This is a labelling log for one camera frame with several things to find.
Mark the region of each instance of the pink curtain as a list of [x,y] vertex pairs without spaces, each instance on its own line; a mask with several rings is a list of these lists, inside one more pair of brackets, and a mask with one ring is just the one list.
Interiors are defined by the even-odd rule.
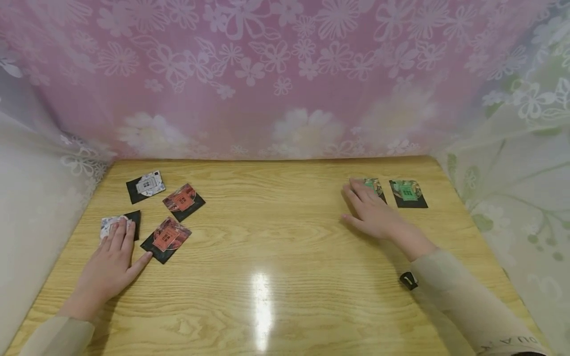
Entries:
[[527,64],[524,35],[560,6],[0,0],[0,64],[108,156],[425,154],[469,124],[482,86]]

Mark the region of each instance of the beige sleeve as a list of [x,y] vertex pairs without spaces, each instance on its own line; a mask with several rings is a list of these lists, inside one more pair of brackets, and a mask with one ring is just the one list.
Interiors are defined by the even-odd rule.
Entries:
[[545,348],[524,323],[452,254],[443,250],[412,262],[418,289],[445,314],[477,355],[513,355]]
[[95,327],[87,321],[53,317],[41,324],[24,345],[20,356],[81,355]]

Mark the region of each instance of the green floral curtain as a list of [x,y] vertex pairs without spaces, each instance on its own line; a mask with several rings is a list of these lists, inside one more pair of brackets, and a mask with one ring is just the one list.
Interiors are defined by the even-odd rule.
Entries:
[[485,88],[434,153],[557,355],[570,355],[570,21],[540,25],[528,67]]

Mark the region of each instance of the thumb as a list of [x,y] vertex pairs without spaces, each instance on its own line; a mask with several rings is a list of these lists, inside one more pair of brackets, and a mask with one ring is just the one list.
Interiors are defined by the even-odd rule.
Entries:
[[126,278],[128,279],[129,283],[135,280],[135,278],[141,274],[145,266],[150,262],[152,259],[152,252],[147,252],[142,255],[133,265],[127,269]]
[[355,218],[349,214],[342,214],[343,220],[349,223],[350,225],[356,227],[358,230],[364,232],[364,222],[360,219]]

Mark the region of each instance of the wooden table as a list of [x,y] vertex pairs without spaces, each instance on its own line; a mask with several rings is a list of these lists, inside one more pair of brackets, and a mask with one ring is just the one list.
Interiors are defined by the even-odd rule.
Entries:
[[[159,169],[166,192],[131,205],[125,182]],[[428,302],[398,282],[408,263],[339,219],[348,177],[416,179],[429,209],[399,212],[469,270],[544,341],[435,160],[120,161],[83,214],[7,355],[71,293],[99,243],[102,217],[142,210],[141,241],[167,216],[162,199],[189,182],[206,205],[192,236],[101,314],[88,355],[471,354]],[[143,254],[136,246],[134,258]]]

